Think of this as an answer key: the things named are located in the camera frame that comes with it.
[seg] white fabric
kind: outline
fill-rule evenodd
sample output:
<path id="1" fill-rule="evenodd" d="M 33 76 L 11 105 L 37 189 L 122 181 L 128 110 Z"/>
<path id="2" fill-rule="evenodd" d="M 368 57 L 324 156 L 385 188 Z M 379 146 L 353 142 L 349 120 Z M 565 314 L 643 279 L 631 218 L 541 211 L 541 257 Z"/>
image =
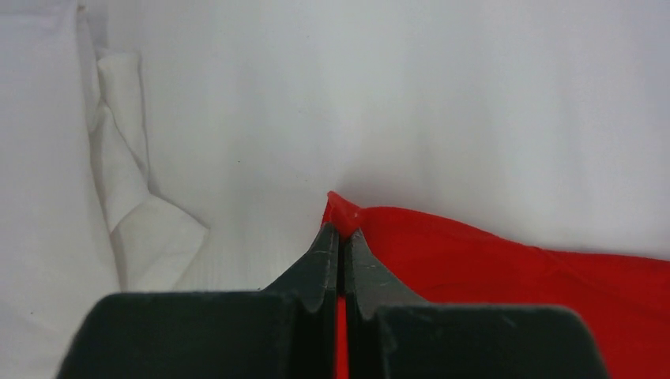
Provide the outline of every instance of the white fabric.
<path id="1" fill-rule="evenodd" d="M 100 50 L 98 69 L 105 102 L 109 105 L 116 126 L 146 182 L 149 178 L 149 157 L 146 134 L 142 125 L 142 93 L 139 77 L 139 55 Z"/>
<path id="2" fill-rule="evenodd" d="M 191 216 L 151 195 L 111 235 L 122 288 L 171 290 L 206 235 L 207 230 Z"/>
<path id="3" fill-rule="evenodd" d="M 123 217 L 149 197 L 149 190 L 107 104 L 100 104 L 97 121 L 91 133 L 91 165 L 111 233 Z"/>
<path id="4" fill-rule="evenodd" d="M 199 251 L 207 229 L 149 194 L 138 63 L 135 53 L 101 51 L 102 96 L 91 133 L 91 162 L 121 288 L 168 291 Z"/>
<path id="5" fill-rule="evenodd" d="M 96 127 L 96 111 L 100 102 L 100 81 L 96 51 L 93 48 L 91 32 L 84 8 L 77 11 L 77 48 L 79 49 L 79 66 L 81 67 L 81 83 L 84 88 L 84 110 L 86 125 L 91 132 Z"/>
<path id="6" fill-rule="evenodd" d="M 670 2 L 107 6 L 142 54 L 152 187 L 212 228 L 193 288 L 267 284 L 327 190 L 670 257 Z"/>
<path id="7" fill-rule="evenodd" d="M 45 378 L 119 290 L 92 179 L 76 2 L 0 4 L 0 377 Z"/>

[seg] white background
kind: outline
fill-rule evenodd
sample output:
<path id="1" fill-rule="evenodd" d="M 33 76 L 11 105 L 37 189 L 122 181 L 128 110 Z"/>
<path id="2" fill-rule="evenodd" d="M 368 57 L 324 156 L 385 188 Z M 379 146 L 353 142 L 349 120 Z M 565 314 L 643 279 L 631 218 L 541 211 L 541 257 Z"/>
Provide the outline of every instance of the white background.
<path id="1" fill-rule="evenodd" d="M 670 259 L 670 2 L 87 5 L 142 54 L 152 190 L 211 227 L 182 288 L 266 285 L 327 190 Z"/>

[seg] folded white fabric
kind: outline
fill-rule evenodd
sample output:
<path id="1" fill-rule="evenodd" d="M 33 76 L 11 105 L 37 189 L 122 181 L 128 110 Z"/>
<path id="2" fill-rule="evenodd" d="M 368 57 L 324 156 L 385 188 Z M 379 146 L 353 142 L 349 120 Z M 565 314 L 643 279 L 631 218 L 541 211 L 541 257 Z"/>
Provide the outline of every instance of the folded white fabric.
<path id="1" fill-rule="evenodd" d="M 93 48 L 90 27 L 83 7 L 77 11 L 77 47 L 79 49 L 79 66 L 81 67 L 81 83 L 84 85 L 84 111 L 86 125 L 91 132 L 96 127 L 96 112 L 100 102 L 100 81 L 96 51 Z"/>
<path id="2" fill-rule="evenodd" d="M 98 52 L 101 98 L 90 135 L 91 162 L 121 288 L 168 291 L 200 250 L 207 229 L 149 194 L 138 54 Z"/>
<path id="3" fill-rule="evenodd" d="M 116 126 L 133 154 L 145 185 L 149 179 L 149 158 L 142 116 L 142 92 L 138 71 L 140 56 L 98 50 L 98 70 L 104 100 L 114 114 Z"/>
<path id="4" fill-rule="evenodd" d="M 111 235 L 122 288 L 171 290 L 200 250 L 206 235 L 207 229 L 193 217 L 149 195 Z"/>
<path id="5" fill-rule="evenodd" d="M 0 377 L 8 378 L 53 376 L 82 317 L 119 290 L 92 179 L 77 3 L 28 3 L 0 3 Z"/>
<path id="6" fill-rule="evenodd" d="M 149 197 L 149 190 L 107 104 L 98 107 L 91 133 L 91 165 L 110 233 Z"/>

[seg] red cloth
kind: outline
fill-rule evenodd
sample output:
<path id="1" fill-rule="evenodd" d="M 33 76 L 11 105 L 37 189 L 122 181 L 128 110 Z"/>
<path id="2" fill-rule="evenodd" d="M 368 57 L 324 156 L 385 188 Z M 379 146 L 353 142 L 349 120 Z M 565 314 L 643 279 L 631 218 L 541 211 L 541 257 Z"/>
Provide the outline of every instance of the red cloth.
<path id="1" fill-rule="evenodd" d="M 612 378 L 670 378 L 670 262 L 544 250 L 422 212 L 359 208 L 336 193 L 324 221 L 343 238 L 360 227 L 372 253 L 431 302 L 567 306 L 589 326 Z M 348 376 L 345 338 L 338 378 Z"/>

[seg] white cloth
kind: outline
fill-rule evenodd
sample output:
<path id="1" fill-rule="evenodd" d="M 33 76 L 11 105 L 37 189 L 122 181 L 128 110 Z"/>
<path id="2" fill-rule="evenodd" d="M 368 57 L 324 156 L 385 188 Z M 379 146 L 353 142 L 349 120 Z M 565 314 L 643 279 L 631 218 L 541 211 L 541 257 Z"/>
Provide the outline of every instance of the white cloth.
<path id="1" fill-rule="evenodd" d="M 135 158 L 145 186 L 149 180 L 149 157 L 142 116 L 139 77 L 140 57 L 135 53 L 99 50 L 98 70 L 104 100 L 114 114 L 116 126 Z"/>
<path id="2" fill-rule="evenodd" d="M 142 118 L 139 56 L 100 50 L 101 101 L 91 132 L 91 163 L 124 291 L 169 291 L 207 229 L 151 194 Z"/>
<path id="3" fill-rule="evenodd" d="M 75 1 L 0 4 L 0 377 L 52 377 L 119 290 L 92 179 Z"/>
<path id="4" fill-rule="evenodd" d="M 96 112 L 100 102 L 100 80 L 98 79 L 96 51 L 93 48 L 86 12 L 82 7 L 77 10 L 77 48 L 81 67 L 81 83 L 84 89 L 86 125 L 88 131 L 91 132 L 96 127 Z"/>
<path id="5" fill-rule="evenodd" d="M 666 0 L 145 0 L 109 2 L 109 42 L 142 53 L 152 188 L 212 228 L 185 280 L 261 287 L 328 190 L 670 258 L 669 17 Z"/>

